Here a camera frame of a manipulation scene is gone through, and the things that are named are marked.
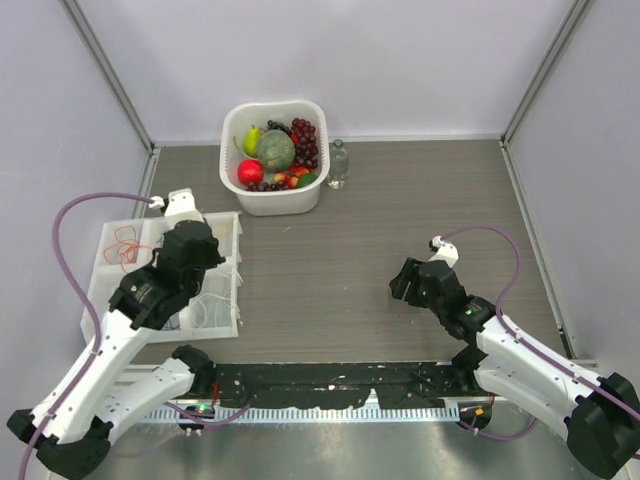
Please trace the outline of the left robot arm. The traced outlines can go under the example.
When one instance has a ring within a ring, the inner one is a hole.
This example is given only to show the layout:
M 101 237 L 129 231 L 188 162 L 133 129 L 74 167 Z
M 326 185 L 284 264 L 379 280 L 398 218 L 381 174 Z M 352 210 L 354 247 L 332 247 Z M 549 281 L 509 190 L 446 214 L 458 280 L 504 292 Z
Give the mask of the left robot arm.
M 199 292 L 205 273 L 225 259 L 203 220 L 182 220 L 164 233 L 145 266 L 126 274 L 109 300 L 100 330 L 52 390 L 7 426 L 65 479 L 84 479 L 119 437 L 146 413 L 175 397 L 205 397 L 215 364 L 201 350 L 178 347 L 160 367 L 125 391 L 109 391 L 155 332 Z

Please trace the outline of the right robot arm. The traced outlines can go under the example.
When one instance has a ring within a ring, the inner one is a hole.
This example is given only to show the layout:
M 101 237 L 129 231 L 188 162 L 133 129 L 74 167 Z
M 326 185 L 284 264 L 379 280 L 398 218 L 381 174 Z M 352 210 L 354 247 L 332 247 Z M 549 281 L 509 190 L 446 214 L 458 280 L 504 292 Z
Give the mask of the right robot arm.
M 514 403 L 556 433 L 592 474 L 612 479 L 639 451 L 639 397 L 624 376 L 607 377 L 549 349 L 490 301 L 468 294 L 443 260 L 405 261 L 393 298 L 430 310 L 465 342 L 451 380 Z

